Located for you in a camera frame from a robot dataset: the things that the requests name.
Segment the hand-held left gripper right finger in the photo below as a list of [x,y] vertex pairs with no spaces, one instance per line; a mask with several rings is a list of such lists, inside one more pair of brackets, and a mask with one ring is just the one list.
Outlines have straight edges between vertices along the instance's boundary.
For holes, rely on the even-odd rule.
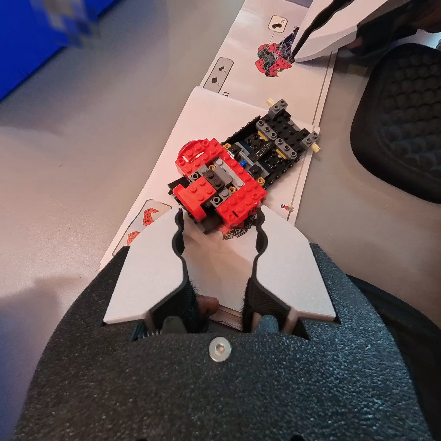
[[278,322],[333,322],[336,312],[308,239],[269,207],[258,210],[256,231],[257,255],[246,290],[251,311]]

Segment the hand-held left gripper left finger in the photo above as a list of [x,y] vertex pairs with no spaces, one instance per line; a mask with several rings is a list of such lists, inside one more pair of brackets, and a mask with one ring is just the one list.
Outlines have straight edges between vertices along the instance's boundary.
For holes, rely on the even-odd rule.
[[104,323],[138,319],[153,323],[152,314],[188,281],[184,252],[184,216],[172,208],[146,227],[131,243]]

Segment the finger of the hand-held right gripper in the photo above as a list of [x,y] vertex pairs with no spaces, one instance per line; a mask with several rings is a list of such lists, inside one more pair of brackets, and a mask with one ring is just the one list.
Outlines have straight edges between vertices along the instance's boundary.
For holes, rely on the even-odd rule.
[[294,58],[302,63],[330,55],[356,39],[359,23],[374,13],[386,0],[333,1],[333,14],[315,30],[301,50],[304,58]]
[[312,1],[292,44],[292,55],[294,58],[304,58],[307,56],[301,53],[301,50],[306,47],[307,39],[315,30],[324,25],[332,14],[332,0]]

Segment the black and red lego model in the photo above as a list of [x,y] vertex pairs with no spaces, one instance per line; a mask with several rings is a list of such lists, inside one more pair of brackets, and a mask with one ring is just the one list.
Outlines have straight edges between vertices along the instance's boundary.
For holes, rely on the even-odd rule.
[[168,193],[205,234],[220,226],[241,226],[257,213],[268,187],[318,147],[319,134],[296,125],[284,99],[267,103],[265,115],[223,144],[212,139],[193,162],[175,160],[181,178],[168,184]]

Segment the white lego instruction booklet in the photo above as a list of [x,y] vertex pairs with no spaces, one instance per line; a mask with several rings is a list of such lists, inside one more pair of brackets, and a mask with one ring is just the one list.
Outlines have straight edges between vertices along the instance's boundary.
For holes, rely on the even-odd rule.
[[[323,107],[336,53],[316,63],[292,63],[277,76],[266,76],[255,63],[262,45],[292,38],[301,28],[311,1],[245,1],[200,86],[191,92],[167,143],[141,193],[106,251],[102,269],[122,246],[141,232],[144,212],[150,223],[171,207],[168,183],[179,178],[174,161],[179,150],[197,139],[225,142],[258,115],[267,113],[267,100],[284,98],[300,129],[320,131]],[[228,231],[218,227],[205,235],[186,214],[185,252],[190,280],[199,294],[216,297],[220,311],[212,319],[236,329],[252,261],[256,255],[255,218]]]

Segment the person's left hand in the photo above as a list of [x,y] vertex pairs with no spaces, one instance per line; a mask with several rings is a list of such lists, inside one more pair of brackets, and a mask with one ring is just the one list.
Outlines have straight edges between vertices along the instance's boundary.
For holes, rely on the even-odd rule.
[[201,316],[210,317],[219,309],[219,301],[215,297],[197,295],[198,311]]

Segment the blue storage bin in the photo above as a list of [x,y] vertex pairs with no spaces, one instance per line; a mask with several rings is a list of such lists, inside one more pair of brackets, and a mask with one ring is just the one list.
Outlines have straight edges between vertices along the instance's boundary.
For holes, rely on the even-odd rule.
[[3,99],[63,47],[100,36],[99,17],[113,0],[2,0],[0,97]]

